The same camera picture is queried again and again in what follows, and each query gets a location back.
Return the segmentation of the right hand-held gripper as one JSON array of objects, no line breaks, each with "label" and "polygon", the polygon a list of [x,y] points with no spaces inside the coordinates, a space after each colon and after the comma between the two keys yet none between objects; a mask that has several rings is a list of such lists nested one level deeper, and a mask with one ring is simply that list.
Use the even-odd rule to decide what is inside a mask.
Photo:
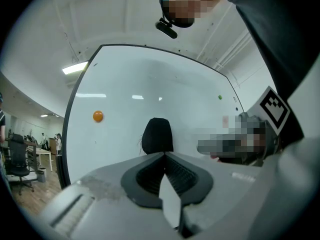
[{"label": "right hand-held gripper", "polygon": [[[239,114],[240,129],[246,137],[246,155],[243,162],[250,166],[262,166],[264,160],[277,152],[280,133],[291,110],[270,86],[248,111]],[[197,151],[203,155],[216,157],[238,157],[242,152],[239,135],[211,135],[209,139],[199,139]]]}]

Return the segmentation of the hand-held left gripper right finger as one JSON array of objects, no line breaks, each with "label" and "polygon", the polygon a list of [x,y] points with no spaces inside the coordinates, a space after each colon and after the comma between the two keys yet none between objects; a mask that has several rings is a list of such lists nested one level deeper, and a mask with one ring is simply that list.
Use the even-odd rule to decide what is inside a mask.
[{"label": "hand-held left gripper right finger", "polygon": [[173,153],[165,153],[164,164],[164,172],[183,206],[201,203],[213,188],[214,181],[207,170]]}]

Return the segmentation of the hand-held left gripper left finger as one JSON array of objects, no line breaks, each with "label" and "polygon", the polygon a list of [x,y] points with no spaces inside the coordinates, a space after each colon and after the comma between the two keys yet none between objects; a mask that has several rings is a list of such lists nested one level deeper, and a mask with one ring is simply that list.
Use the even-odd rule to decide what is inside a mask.
[{"label": "hand-held left gripper left finger", "polygon": [[164,153],[149,154],[133,160],[121,177],[120,184],[127,197],[143,208],[162,208],[160,185],[165,174]]}]

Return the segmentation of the black whiteboard eraser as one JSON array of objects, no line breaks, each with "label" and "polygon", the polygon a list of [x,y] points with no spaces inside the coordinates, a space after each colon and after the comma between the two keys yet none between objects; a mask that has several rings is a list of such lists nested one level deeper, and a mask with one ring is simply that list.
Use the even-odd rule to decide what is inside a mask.
[{"label": "black whiteboard eraser", "polygon": [[149,120],[141,138],[141,148],[145,154],[173,152],[173,135],[170,122],[165,118]]}]

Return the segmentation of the black-framed whiteboard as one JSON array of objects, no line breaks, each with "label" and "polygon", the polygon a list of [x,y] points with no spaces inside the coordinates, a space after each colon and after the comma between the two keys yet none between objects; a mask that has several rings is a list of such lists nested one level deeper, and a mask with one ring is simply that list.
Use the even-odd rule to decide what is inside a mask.
[{"label": "black-framed whiteboard", "polygon": [[[102,111],[101,122],[94,121],[95,111]],[[201,159],[198,140],[223,132],[223,116],[242,112],[227,77],[204,64],[146,46],[102,46],[80,74],[67,106],[66,177],[75,183],[102,166],[143,157],[142,135],[152,118],[169,121],[176,152]]]}]

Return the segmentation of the orange round magnet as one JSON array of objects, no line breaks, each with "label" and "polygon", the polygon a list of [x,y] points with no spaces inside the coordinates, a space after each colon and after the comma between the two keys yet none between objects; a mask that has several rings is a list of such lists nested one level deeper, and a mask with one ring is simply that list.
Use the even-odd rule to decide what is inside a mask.
[{"label": "orange round magnet", "polygon": [[93,120],[96,122],[96,123],[100,123],[103,118],[104,118],[104,115],[103,115],[103,112],[100,111],[100,110],[96,110],[94,113],[93,113],[93,116],[92,116]]}]

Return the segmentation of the grey trash bin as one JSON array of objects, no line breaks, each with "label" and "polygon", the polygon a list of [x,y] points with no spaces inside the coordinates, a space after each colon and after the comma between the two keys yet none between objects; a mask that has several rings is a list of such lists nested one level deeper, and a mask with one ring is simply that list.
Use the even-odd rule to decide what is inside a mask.
[{"label": "grey trash bin", "polygon": [[45,167],[40,167],[36,174],[38,182],[45,183],[47,181],[47,169]]}]

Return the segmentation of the white table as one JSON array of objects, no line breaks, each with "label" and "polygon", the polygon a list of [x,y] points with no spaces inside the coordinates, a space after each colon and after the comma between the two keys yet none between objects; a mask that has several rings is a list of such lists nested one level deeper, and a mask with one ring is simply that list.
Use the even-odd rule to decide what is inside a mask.
[{"label": "white table", "polygon": [[52,153],[48,150],[44,150],[42,148],[36,148],[36,154],[39,157],[39,165],[42,165],[42,160],[41,160],[41,155],[48,155],[49,157],[49,166],[50,166],[50,171],[53,171],[53,165],[52,165]]}]

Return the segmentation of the white ceiling pipes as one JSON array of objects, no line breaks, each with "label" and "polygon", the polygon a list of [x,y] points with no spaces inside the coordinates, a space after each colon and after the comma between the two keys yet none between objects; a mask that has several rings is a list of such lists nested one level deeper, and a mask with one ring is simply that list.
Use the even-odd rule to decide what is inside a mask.
[{"label": "white ceiling pipes", "polygon": [[219,3],[207,19],[210,22],[204,29],[204,40],[196,60],[220,71],[252,37],[236,7],[230,2]]}]

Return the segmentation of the black office chair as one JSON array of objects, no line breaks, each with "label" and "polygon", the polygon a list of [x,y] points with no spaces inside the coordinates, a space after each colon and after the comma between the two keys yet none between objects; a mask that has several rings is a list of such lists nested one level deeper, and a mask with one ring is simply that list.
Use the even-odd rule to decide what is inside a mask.
[{"label": "black office chair", "polygon": [[14,133],[8,141],[8,147],[10,151],[9,172],[11,175],[19,177],[18,194],[20,196],[22,195],[23,187],[30,188],[31,191],[34,192],[32,183],[23,182],[23,177],[30,174],[30,168],[26,158],[27,144],[23,136]]}]

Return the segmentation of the person's black shirt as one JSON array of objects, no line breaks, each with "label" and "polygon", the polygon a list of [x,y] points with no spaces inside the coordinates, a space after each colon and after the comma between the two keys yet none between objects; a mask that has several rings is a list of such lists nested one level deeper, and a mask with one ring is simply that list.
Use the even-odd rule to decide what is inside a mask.
[{"label": "person's black shirt", "polygon": [[287,100],[320,53],[320,0],[228,0]]}]

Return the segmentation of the rectangular ceiling light panel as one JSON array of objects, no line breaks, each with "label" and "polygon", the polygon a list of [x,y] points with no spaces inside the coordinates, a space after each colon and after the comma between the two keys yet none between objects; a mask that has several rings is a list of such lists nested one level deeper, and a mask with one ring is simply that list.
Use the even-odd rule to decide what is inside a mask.
[{"label": "rectangular ceiling light panel", "polygon": [[87,66],[87,64],[88,64],[88,61],[77,63],[77,64],[74,64],[74,65],[71,65],[71,66],[63,68],[62,72],[65,75],[69,75],[69,74],[72,74],[72,73],[75,73],[75,72],[80,72]]}]

